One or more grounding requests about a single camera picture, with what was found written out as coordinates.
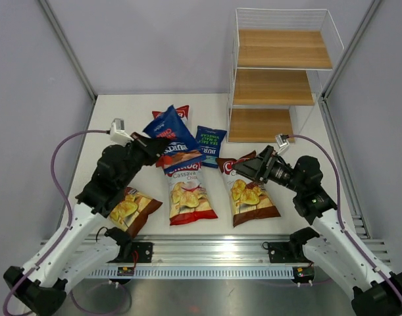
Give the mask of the blue Burts sea salt bag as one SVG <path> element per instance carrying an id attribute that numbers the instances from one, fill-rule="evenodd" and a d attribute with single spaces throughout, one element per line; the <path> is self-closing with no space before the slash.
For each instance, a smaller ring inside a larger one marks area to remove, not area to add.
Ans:
<path id="1" fill-rule="evenodd" d="M 220 157 L 220 149 L 225 139 L 226 131 L 206 126 L 198 126 L 196 141 L 200 145 L 201 152 L 205 156 L 202 164 L 206 167 L 218 168 L 216 159 Z"/>

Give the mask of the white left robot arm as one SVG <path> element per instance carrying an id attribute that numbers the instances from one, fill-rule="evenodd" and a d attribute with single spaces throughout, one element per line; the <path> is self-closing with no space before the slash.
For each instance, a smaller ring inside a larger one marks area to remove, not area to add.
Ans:
<path id="1" fill-rule="evenodd" d="M 70 204 L 56 176 L 52 180 L 64 199 L 66 222 L 58 225 L 46 244 L 21 266 L 10 266 L 3 280 L 10 289 L 3 303 L 18 299 L 35 315 L 53 315 L 67 295 L 94 268 L 111 260 L 127 261 L 132 255 L 132 239 L 118 228 L 110 229 L 100 246 L 85 252 L 78 260 L 71 255 L 113 209 L 124 200 L 129 183 L 144 166 L 154 165 L 170 141 L 148 138 L 136 132 L 112 132 L 114 142 L 106 147 L 76 203 Z"/>

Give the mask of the blue Burts spicy chilli bag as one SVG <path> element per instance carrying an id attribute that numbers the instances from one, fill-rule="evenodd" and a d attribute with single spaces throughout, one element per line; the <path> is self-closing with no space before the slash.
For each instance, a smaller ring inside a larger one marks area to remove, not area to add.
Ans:
<path id="1" fill-rule="evenodd" d="M 205 157 L 199 143 L 173 105 L 165 112 L 159 112 L 143 131 L 151 138 L 170 140 L 161 159 L 156 163 L 156 166 L 162 167 L 165 172 L 200 163 Z"/>

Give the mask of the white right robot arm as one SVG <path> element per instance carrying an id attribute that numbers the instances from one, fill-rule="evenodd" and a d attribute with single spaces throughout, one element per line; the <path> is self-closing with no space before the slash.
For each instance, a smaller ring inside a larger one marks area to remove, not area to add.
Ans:
<path id="1" fill-rule="evenodd" d="M 378 259 L 344 222 L 340 202 L 321 185 L 316 158 L 304 155 L 291 167 L 269 145 L 232 168 L 256 183 L 271 180 L 295 192 L 295 210 L 309 225 L 291 234 L 289 254 L 316 263 L 345 292 L 356 315 L 402 315 L 402 273 Z"/>

